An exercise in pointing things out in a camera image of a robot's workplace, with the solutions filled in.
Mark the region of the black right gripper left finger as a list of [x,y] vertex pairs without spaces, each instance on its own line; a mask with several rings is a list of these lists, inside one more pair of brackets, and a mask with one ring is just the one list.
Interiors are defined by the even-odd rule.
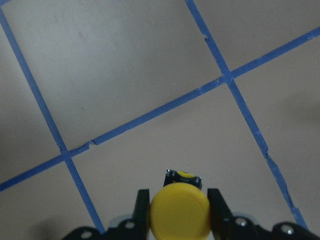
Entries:
[[140,189],[131,214],[113,218],[107,229],[108,240],[147,240],[149,236],[150,191]]

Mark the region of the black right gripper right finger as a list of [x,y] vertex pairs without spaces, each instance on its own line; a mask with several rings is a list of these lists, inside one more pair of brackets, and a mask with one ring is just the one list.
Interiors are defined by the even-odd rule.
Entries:
[[254,223],[245,215],[233,214],[217,188],[207,190],[210,205],[210,225],[216,240],[256,240]]

